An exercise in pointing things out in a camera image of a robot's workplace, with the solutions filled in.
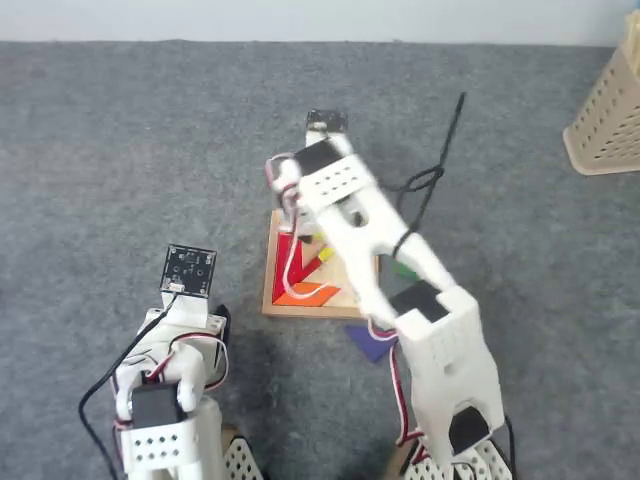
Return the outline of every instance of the yellow tangram piece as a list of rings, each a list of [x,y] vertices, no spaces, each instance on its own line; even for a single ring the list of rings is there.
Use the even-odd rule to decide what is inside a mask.
[[[333,255],[333,248],[325,247],[322,250],[320,250],[320,253],[318,253],[318,258],[320,259],[320,261],[324,263],[327,260],[329,260],[332,255]]]

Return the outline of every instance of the orange tangram piece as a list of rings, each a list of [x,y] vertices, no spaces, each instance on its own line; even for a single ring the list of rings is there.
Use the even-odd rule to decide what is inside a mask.
[[[319,286],[319,283],[300,282],[291,288],[297,293],[305,294],[314,291]],[[273,304],[297,307],[321,307],[339,291],[339,288],[327,285],[315,295],[303,300],[298,300],[297,298],[291,297],[288,293],[283,293]]]

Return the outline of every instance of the black cable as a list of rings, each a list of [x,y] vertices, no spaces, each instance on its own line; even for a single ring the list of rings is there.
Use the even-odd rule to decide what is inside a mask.
[[[78,403],[78,415],[80,416],[80,422],[82,422],[82,425],[84,426],[85,430],[91,437],[91,440],[93,440],[93,443],[95,443],[96,447],[98,447],[98,450],[100,450],[100,453],[102,454],[102,458],[107,464],[107,468],[109,469],[109,475],[111,476],[112,480],[118,480],[118,472],[116,471],[116,467],[113,465],[113,461],[109,456],[109,452],[107,451],[107,448],[104,446],[104,443],[102,443],[102,440],[100,440],[100,437],[98,437],[98,434],[96,433],[96,431],[93,429],[93,427],[87,420],[84,407],[86,406],[89,399],[93,396],[93,394],[96,393],[98,390],[100,390],[100,388],[102,388],[102,386],[105,383],[107,383],[107,381],[109,381],[109,378],[115,373],[116,369],[120,366],[122,361],[125,358],[127,358],[127,355],[131,353],[131,350],[133,350],[135,346],[138,343],[140,343],[140,340],[142,340],[147,333],[153,330],[158,325],[158,323],[160,323],[160,320],[162,320],[164,317],[167,316],[167,313],[169,313],[169,310],[171,310],[171,307],[173,307],[173,302],[176,301],[176,298],[178,298],[177,293],[174,294],[173,298],[171,299],[171,302],[169,302],[169,305],[167,305],[167,308],[165,308],[160,315],[158,315],[156,318],[151,320],[140,331],[140,333],[138,333],[135,336],[135,338],[129,344],[129,346],[125,348],[125,350],[118,356],[117,360],[113,362],[113,364],[109,367],[106,373],[102,377],[100,377],[100,379],[96,383],[94,383],[89,388],[89,390],[86,391],[86,393],[82,396],[82,398],[80,399],[80,402]]]
[[[511,464],[511,478],[518,480],[518,469],[516,467],[516,436],[513,433],[513,425],[508,415],[504,416],[504,423],[507,424],[509,430],[509,463]]]
[[[451,122],[449,123],[449,129],[447,130],[447,137],[445,138],[442,149],[440,150],[440,159],[438,161],[438,164],[434,167],[427,168],[426,170],[416,173],[411,178],[409,178],[409,180],[407,180],[402,187],[382,185],[382,187],[386,188],[387,190],[398,192],[398,197],[396,199],[396,209],[398,210],[398,212],[402,211],[402,203],[407,193],[417,192],[418,190],[422,190],[424,188],[427,189],[420,204],[418,213],[416,214],[413,221],[409,224],[409,229],[400,237],[400,240],[398,240],[395,247],[393,247],[393,252],[391,254],[393,258],[396,257],[398,251],[400,250],[400,248],[402,248],[402,245],[407,240],[407,238],[409,238],[412,233],[416,232],[420,228],[420,221],[422,220],[422,217],[427,210],[427,206],[429,204],[429,201],[431,200],[433,191],[436,188],[438,180],[440,180],[440,178],[442,178],[442,176],[444,175],[444,165],[449,155],[449,146],[451,145],[451,141],[453,140],[453,137],[456,133],[458,120],[460,118],[460,114],[462,113],[462,107],[464,106],[466,96],[466,92],[462,92],[458,97],[458,103],[456,104],[453,117],[451,119]],[[432,177],[424,181],[420,185],[412,186],[416,180],[419,180],[427,175],[432,175]]]

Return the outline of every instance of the circuit board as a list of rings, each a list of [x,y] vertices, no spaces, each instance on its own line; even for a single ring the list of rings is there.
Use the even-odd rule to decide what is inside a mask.
[[[169,245],[164,262],[161,292],[173,292],[170,284],[183,285],[183,295],[208,298],[217,253],[214,250]]]

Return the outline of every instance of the wooden puzzle board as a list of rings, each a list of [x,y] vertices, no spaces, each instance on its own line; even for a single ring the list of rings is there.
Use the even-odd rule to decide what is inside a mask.
[[[323,284],[329,283],[331,287],[339,289],[337,293],[330,296],[322,306],[303,306],[282,305],[282,300],[273,300],[273,289],[276,275],[276,263],[278,257],[279,242],[279,215],[277,211],[271,213],[271,222],[269,228],[269,241],[267,244],[267,261],[265,268],[265,282],[262,298],[262,313],[273,316],[290,316],[290,317],[311,317],[311,318],[362,318],[358,310],[356,300],[351,288],[351,284],[347,279],[342,260],[337,255],[332,255],[323,262],[316,270],[309,274],[305,279],[305,284]],[[302,264],[306,265],[310,259],[314,258],[322,249],[322,245],[312,243],[311,245],[302,244]],[[377,259],[373,260],[377,271]],[[327,295],[335,292],[336,288],[327,288]]]

